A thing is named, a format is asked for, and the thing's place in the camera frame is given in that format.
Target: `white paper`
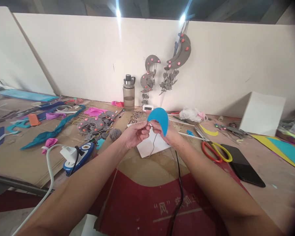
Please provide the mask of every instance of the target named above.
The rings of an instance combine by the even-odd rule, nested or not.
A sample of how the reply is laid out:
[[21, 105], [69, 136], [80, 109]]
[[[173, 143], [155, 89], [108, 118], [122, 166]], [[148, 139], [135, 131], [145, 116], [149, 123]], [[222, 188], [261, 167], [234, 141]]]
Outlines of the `white paper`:
[[285, 100], [283, 97], [251, 92], [239, 128], [250, 133], [275, 136]]
[[154, 141], [155, 136], [156, 136], [156, 138], [155, 138], [154, 150], [153, 150], [152, 154], [163, 151], [163, 150], [171, 147], [162, 139], [160, 134], [155, 134], [153, 132], [153, 127], [151, 127], [149, 134], [150, 134], [150, 136], [147, 139], [143, 140], [141, 143], [139, 143], [137, 145], [137, 148], [138, 148], [138, 151], [141, 155], [141, 158], [148, 157], [151, 154], [151, 151], [153, 150], [153, 141]]

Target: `hand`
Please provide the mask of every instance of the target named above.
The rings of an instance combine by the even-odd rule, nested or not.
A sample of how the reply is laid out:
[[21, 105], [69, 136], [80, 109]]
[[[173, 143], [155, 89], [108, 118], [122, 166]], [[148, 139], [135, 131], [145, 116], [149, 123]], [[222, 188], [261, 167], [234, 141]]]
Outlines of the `hand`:
[[136, 147], [140, 142], [149, 137], [151, 126], [147, 126], [147, 121], [142, 121], [129, 126], [119, 137], [128, 148]]
[[161, 134], [161, 137], [163, 138], [163, 140], [169, 145], [174, 146], [177, 142], [179, 142], [179, 139], [181, 138], [181, 136], [170, 121], [168, 123], [166, 137], [164, 137], [164, 133], [160, 123], [156, 121], [151, 121], [151, 125], [153, 126], [153, 132], [156, 134], [158, 133]]

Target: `white wall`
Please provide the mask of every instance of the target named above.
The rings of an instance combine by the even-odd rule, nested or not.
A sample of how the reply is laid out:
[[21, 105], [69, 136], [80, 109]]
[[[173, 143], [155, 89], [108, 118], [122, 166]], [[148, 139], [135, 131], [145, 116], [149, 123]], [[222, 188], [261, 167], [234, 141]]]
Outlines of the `white wall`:
[[0, 79], [16, 89], [54, 95], [7, 7], [0, 7]]
[[[48, 68], [61, 94], [99, 101], [122, 101], [129, 73], [139, 83], [145, 58], [162, 64], [150, 103], [159, 106], [163, 66], [173, 55], [178, 21], [123, 18], [121, 40], [116, 18], [15, 14]], [[167, 110], [196, 106], [208, 114], [241, 117], [251, 91], [286, 97], [284, 116], [295, 109], [295, 26], [190, 22], [192, 52], [165, 93]]]

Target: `smartphone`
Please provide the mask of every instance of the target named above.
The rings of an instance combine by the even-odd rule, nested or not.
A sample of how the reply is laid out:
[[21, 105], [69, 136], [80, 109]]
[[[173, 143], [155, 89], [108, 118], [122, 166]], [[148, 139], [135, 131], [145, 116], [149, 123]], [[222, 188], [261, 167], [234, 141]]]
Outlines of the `smartphone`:
[[229, 164], [240, 180], [259, 187], [266, 186], [238, 148], [225, 144], [221, 146], [225, 147], [232, 155], [233, 161]]

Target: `yellow scissors handle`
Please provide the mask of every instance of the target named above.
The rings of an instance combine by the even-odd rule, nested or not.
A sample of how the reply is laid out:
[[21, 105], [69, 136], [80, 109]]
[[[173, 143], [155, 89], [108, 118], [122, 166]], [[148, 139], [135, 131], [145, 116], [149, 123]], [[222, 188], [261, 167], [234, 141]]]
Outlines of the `yellow scissors handle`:
[[[220, 149], [222, 149], [227, 154], [228, 159], [226, 159], [225, 157], [223, 157], [223, 155], [218, 151], [218, 149], [216, 148], [215, 145], [218, 146]], [[232, 155], [230, 154], [229, 151], [227, 151], [227, 149], [225, 147], [222, 147], [221, 145], [219, 145], [217, 143], [214, 143], [214, 142], [211, 143], [211, 146], [220, 155], [220, 157], [222, 158], [223, 161], [225, 161], [225, 162], [232, 162], [233, 161]]]

